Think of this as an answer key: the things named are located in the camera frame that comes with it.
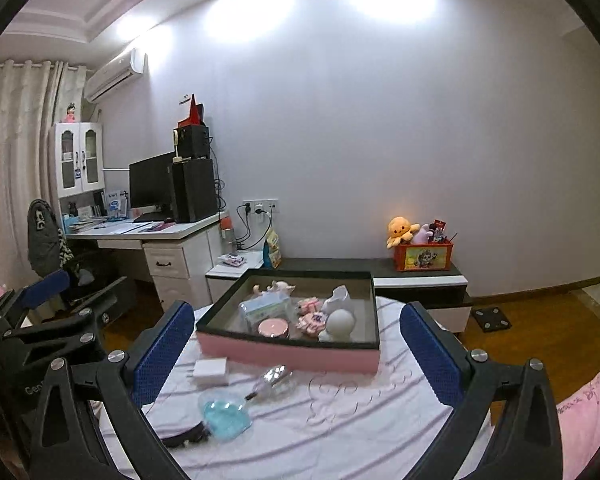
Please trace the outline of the pink storage box black rim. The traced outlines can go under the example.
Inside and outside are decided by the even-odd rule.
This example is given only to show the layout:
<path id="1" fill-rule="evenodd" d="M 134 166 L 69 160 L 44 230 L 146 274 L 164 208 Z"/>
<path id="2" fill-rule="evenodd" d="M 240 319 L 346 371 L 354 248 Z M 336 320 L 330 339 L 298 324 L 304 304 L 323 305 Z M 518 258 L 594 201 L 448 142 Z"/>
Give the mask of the pink storage box black rim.
<path id="1" fill-rule="evenodd" d="M 296 286 L 290 295 L 287 338 L 266 338 L 245 329 L 239 305 L 259 285 L 265 292 L 272 281 Z M 296 329 L 298 302 L 317 297 L 323 302 L 332 291 L 346 285 L 353 304 L 355 328 L 350 342 L 321 342 Z M 351 271 L 248 270 L 197 322 L 197 338 L 206 356 L 227 358 L 242 364 L 286 364 L 293 370 L 375 374 L 380 361 L 378 307 L 372 274 Z"/>

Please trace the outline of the wall power outlet strip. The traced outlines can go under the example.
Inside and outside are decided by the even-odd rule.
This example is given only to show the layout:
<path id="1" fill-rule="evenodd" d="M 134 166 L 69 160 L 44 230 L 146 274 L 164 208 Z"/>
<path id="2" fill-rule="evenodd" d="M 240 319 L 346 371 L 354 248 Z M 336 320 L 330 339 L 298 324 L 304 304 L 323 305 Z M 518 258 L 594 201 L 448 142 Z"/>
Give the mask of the wall power outlet strip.
<path id="1" fill-rule="evenodd" d="M 268 214 L 276 214 L 279 211 L 279 204 L 277 198 L 265 198 L 264 200 L 244 200 L 242 202 L 245 206 L 249 206 L 249 210 L 255 214 L 262 210 Z"/>

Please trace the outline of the pink round candle tin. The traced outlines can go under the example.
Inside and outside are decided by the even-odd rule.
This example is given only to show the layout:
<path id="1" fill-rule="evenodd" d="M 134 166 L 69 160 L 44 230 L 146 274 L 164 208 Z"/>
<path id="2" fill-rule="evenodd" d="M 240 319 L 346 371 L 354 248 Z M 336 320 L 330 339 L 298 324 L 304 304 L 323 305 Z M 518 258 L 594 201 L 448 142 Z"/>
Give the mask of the pink round candle tin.
<path id="1" fill-rule="evenodd" d="M 283 318 L 266 318 L 258 325 L 258 334 L 266 338 L 287 338 L 289 324 Z"/>

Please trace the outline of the white striped bed sheet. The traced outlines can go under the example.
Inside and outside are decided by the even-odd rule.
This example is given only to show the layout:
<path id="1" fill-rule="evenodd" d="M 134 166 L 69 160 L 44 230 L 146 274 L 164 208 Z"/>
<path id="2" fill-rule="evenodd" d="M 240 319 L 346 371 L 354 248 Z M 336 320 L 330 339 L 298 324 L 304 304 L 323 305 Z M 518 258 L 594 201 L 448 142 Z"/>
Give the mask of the white striped bed sheet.
<path id="1" fill-rule="evenodd" d="M 295 372 L 279 393 L 253 400 L 250 428 L 172 455 L 192 479 L 401 479 L 452 413 L 403 340 L 400 302 L 378 298 L 374 376 Z"/>

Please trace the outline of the pink blanket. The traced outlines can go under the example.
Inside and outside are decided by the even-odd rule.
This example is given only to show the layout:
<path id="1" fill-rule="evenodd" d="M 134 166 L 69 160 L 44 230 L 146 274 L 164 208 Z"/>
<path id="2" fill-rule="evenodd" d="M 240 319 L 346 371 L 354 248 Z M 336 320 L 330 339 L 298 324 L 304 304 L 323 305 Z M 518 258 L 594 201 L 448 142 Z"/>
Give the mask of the pink blanket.
<path id="1" fill-rule="evenodd" d="M 600 447 L 600 372 L 557 405 L 562 478 L 575 479 Z"/>

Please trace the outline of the white small side table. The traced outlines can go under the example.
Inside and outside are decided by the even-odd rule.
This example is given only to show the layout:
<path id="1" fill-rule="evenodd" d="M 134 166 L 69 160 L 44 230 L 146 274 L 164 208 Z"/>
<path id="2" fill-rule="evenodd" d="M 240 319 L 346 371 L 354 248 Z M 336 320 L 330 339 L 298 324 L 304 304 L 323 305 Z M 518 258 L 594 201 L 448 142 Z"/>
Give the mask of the white small side table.
<path id="1" fill-rule="evenodd" d="M 219 261 L 206 273 L 206 282 L 212 302 L 219 300 L 224 292 L 239 280 L 247 270 L 260 269 L 263 264 L 260 250 L 245 250 L 244 252 L 238 252 L 237 255 L 244 259 L 240 266 L 229 266 Z"/>

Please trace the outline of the white ceramic figurine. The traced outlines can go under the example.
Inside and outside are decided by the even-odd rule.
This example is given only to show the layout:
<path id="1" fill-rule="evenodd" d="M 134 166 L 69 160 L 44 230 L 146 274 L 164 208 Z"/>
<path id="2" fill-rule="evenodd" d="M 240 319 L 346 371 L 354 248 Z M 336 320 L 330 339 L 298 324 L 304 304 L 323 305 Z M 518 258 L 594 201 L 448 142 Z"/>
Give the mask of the white ceramic figurine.
<path id="1" fill-rule="evenodd" d="M 340 285 L 332 291 L 332 296 L 327 298 L 321 307 L 326 315 L 332 315 L 335 311 L 345 310 L 353 313 L 352 299 L 346 285 Z"/>

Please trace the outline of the clear blue heart container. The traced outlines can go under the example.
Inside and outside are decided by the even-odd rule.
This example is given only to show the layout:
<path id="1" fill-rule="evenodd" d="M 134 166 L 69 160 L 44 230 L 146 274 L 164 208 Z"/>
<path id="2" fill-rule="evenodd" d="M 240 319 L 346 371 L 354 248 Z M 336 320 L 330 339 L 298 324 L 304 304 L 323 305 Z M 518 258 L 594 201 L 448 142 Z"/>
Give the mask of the clear blue heart container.
<path id="1" fill-rule="evenodd" d="M 252 426 L 247 400 L 226 390 L 204 392 L 198 399 L 198 408 L 204 428 L 215 440 L 235 440 Z"/>

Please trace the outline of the black speaker box on tower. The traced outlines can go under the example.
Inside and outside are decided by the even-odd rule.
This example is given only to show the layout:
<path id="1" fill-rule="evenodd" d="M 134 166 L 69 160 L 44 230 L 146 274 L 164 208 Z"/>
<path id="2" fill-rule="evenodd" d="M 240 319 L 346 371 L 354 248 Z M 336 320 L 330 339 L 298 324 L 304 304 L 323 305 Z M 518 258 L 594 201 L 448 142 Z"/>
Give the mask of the black speaker box on tower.
<path id="1" fill-rule="evenodd" d="M 209 129 L 201 125 L 188 125 L 173 130 L 174 159 L 209 159 L 211 141 Z"/>

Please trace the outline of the white glass door cabinet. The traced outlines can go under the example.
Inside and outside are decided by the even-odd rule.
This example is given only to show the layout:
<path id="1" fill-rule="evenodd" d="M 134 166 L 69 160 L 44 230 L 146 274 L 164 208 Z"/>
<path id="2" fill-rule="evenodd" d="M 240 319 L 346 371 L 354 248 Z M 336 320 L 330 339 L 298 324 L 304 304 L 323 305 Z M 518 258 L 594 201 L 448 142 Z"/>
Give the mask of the white glass door cabinet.
<path id="1" fill-rule="evenodd" d="M 102 125 L 58 122 L 50 130 L 50 177 L 56 198 L 105 188 Z"/>

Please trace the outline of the pink brick-built figure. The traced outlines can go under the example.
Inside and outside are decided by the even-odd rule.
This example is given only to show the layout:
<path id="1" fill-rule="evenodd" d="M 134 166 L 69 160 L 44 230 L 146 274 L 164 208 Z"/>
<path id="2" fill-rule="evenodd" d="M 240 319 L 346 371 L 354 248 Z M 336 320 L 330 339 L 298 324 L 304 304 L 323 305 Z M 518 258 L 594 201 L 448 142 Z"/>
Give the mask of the pink brick-built figure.
<path id="1" fill-rule="evenodd" d="M 317 339 L 328 320 L 328 314 L 323 310 L 323 301 L 317 297 L 302 299 L 298 302 L 297 310 L 296 329 L 303 335 Z"/>

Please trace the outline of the black hair clip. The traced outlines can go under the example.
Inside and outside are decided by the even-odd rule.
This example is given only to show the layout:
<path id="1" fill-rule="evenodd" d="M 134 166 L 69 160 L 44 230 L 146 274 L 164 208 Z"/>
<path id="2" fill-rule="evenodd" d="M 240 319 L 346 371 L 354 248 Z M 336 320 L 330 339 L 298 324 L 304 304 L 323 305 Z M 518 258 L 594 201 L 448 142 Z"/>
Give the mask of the black hair clip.
<path id="1" fill-rule="evenodd" d="M 182 448 L 183 446 L 198 444 L 207 441 L 211 436 L 210 430 L 203 422 L 198 422 L 196 426 L 180 434 L 161 439 L 161 443 L 166 448 Z"/>

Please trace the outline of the white round ball lamp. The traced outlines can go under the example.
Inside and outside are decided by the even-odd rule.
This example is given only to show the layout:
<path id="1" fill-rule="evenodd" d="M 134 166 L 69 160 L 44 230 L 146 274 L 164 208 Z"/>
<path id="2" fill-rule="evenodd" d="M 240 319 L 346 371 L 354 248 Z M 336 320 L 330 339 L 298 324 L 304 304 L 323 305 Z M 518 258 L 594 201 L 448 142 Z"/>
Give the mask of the white round ball lamp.
<path id="1" fill-rule="evenodd" d="M 355 328 L 355 316 L 346 309 L 332 311 L 325 328 L 318 335 L 321 342 L 350 342 Z"/>

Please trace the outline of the clear plastic case green label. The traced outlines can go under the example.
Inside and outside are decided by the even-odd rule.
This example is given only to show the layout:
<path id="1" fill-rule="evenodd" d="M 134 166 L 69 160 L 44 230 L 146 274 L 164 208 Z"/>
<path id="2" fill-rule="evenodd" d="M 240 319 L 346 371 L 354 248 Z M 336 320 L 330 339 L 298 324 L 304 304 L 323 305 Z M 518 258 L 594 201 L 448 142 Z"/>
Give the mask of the clear plastic case green label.
<path id="1" fill-rule="evenodd" d="M 245 329 L 255 333 L 259 324 L 267 318 L 288 318 L 291 298 L 286 292 L 264 292 L 243 301 L 238 309 Z"/>

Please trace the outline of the black computer tower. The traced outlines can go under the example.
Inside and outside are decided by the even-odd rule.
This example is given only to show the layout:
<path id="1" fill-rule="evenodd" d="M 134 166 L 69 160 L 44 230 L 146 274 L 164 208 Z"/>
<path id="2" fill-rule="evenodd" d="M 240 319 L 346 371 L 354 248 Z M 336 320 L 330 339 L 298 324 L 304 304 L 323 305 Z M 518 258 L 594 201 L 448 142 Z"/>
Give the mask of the black computer tower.
<path id="1" fill-rule="evenodd" d="M 176 222 L 197 222 L 219 211 L 211 159 L 172 162 L 170 174 L 172 209 Z"/>

